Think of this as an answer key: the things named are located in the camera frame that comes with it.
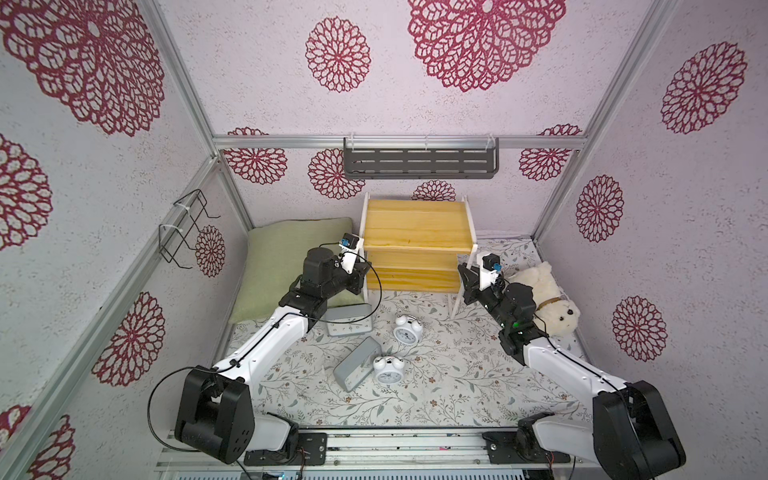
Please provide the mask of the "green pillow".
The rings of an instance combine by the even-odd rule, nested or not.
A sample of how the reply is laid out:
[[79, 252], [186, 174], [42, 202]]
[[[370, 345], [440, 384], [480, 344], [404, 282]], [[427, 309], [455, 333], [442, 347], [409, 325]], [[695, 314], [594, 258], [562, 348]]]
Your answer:
[[302, 274], [307, 252], [322, 244], [333, 245], [354, 231], [349, 217], [320, 220], [286, 220], [257, 227], [248, 233], [248, 250], [240, 289], [229, 318], [234, 325], [268, 319], [278, 302]]

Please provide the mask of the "grey square alarm clock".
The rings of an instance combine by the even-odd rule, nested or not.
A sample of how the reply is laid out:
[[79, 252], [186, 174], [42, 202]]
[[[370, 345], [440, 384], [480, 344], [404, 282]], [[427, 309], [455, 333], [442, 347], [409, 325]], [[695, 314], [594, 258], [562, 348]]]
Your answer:
[[321, 318], [333, 337], [362, 335], [373, 330], [373, 307], [368, 303], [329, 308]]

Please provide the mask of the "white twin-bell clock lower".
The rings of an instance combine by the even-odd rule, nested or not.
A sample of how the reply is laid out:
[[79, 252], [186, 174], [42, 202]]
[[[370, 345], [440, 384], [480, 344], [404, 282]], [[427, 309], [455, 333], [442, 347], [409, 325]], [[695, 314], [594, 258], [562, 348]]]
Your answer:
[[373, 373], [384, 385], [400, 383], [405, 377], [405, 361], [395, 356], [380, 356], [373, 360]]

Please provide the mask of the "grey square clock face-down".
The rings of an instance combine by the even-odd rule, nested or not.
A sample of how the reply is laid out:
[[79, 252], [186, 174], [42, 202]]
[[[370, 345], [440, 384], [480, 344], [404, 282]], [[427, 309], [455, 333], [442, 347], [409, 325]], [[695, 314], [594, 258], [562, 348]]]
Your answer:
[[337, 384], [346, 392], [356, 389], [373, 371], [373, 362], [381, 353], [380, 343], [366, 337], [333, 370]]

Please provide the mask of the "wooden white-framed two-tier shelf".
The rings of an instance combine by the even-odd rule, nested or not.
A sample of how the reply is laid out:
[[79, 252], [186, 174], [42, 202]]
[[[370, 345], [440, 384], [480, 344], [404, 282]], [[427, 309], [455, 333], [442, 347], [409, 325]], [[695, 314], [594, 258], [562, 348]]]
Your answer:
[[456, 316], [464, 292], [458, 265], [478, 250], [467, 197], [423, 201], [366, 193], [360, 235], [386, 290], [445, 293], [448, 317]]

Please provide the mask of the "white twin-bell clock upper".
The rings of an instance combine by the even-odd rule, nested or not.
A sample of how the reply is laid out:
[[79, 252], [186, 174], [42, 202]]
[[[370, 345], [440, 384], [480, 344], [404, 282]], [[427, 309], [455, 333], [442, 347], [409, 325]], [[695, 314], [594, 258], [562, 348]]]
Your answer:
[[422, 340], [423, 332], [423, 325], [410, 315], [402, 315], [395, 319], [393, 334], [395, 339], [403, 345], [418, 344]]

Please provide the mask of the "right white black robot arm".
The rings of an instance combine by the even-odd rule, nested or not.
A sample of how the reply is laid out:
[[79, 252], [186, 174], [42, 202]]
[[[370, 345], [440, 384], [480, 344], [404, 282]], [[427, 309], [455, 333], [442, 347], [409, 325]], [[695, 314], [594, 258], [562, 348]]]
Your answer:
[[573, 395], [588, 422], [544, 412], [520, 420], [511, 446], [528, 462], [552, 463], [556, 454], [598, 464], [611, 479], [655, 479], [687, 457], [660, 392], [628, 382], [569, 354], [555, 340], [577, 326], [580, 310], [558, 286], [549, 263], [505, 278], [499, 256], [458, 266], [465, 304], [479, 303], [498, 323], [500, 345]]

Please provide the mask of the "dark grey wall shelf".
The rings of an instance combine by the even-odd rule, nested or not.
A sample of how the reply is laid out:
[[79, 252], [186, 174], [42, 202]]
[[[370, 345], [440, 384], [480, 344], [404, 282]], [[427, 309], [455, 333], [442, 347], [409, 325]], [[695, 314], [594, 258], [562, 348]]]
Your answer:
[[342, 165], [354, 180], [486, 180], [500, 156], [495, 140], [480, 148], [363, 148], [344, 139]]

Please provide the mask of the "white teddy bear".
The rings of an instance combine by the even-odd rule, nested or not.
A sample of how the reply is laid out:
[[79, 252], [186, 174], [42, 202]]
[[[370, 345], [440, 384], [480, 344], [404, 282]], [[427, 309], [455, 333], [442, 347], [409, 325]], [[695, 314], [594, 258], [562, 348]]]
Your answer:
[[536, 304], [533, 321], [541, 331], [563, 337], [576, 330], [581, 312], [557, 284], [548, 262], [516, 273], [511, 282], [532, 288]]

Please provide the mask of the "white twin-bell clock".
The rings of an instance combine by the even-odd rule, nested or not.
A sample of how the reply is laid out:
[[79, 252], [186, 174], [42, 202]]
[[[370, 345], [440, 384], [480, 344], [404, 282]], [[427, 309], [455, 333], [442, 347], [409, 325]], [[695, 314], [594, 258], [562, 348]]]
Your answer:
[[422, 340], [423, 332], [423, 325], [410, 315], [402, 315], [395, 319], [393, 334], [395, 339], [403, 345], [418, 344]]
[[384, 385], [400, 383], [405, 377], [405, 361], [395, 356], [380, 356], [373, 360], [373, 373]]

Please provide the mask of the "metal base rail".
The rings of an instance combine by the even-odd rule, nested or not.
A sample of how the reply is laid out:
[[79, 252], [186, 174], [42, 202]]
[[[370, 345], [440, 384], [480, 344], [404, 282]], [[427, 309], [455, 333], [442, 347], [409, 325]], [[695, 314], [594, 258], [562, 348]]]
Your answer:
[[564, 478], [571, 469], [593, 471], [597, 465], [564, 453], [519, 454], [513, 427], [305, 428], [298, 433], [299, 453], [247, 453], [225, 464], [204, 453], [164, 448], [153, 472], [163, 479], [183, 474], [258, 471], [296, 472], [353, 470], [542, 470]]

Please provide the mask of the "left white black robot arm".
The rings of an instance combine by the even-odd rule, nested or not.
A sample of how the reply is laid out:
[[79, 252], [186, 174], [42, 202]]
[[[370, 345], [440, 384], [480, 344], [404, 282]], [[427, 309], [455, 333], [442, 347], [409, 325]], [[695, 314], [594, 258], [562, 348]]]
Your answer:
[[359, 295], [371, 263], [354, 250], [310, 249], [302, 273], [260, 329], [211, 367], [194, 366], [183, 383], [174, 438], [192, 452], [224, 464], [266, 451], [291, 461], [300, 451], [299, 427], [276, 414], [256, 414], [252, 396], [277, 360], [320, 321], [329, 300]]

